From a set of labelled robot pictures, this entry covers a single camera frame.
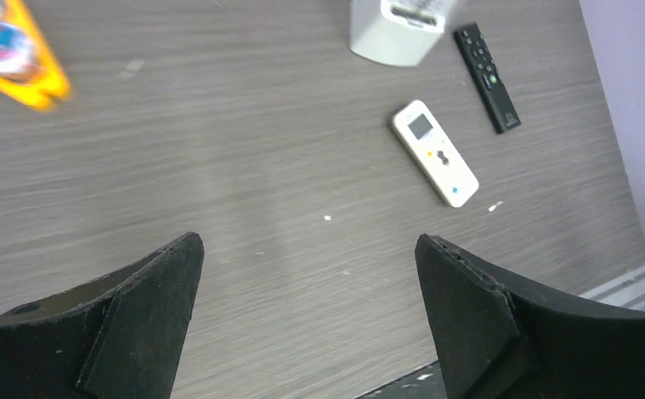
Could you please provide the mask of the black remote control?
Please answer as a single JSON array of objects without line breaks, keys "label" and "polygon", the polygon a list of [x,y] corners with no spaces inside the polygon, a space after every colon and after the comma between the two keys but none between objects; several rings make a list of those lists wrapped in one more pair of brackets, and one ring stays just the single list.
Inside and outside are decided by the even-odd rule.
[{"label": "black remote control", "polygon": [[453,38],[496,133],[520,126],[521,120],[478,25],[458,27]]}]

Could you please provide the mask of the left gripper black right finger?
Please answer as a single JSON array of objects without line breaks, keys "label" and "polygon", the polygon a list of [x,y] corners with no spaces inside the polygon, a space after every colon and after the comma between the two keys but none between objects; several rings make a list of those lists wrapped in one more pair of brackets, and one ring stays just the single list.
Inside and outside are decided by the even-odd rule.
[{"label": "left gripper black right finger", "polygon": [[439,236],[417,240],[450,398],[645,398],[645,312],[581,298]]}]

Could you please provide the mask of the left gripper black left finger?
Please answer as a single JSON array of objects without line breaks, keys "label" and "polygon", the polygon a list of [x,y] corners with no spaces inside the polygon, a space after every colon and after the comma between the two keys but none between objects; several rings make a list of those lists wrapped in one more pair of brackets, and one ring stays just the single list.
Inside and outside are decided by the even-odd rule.
[{"label": "left gripper black left finger", "polygon": [[203,242],[189,232],[0,314],[0,398],[169,397],[203,262]]}]

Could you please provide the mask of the white printed card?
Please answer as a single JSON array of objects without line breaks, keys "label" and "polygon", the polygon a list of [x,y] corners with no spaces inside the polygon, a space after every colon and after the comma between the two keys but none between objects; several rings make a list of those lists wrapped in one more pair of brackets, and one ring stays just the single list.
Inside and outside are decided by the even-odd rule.
[{"label": "white printed card", "polygon": [[423,101],[413,100],[399,110],[391,126],[449,206],[460,208],[477,192],[475,174]]}]

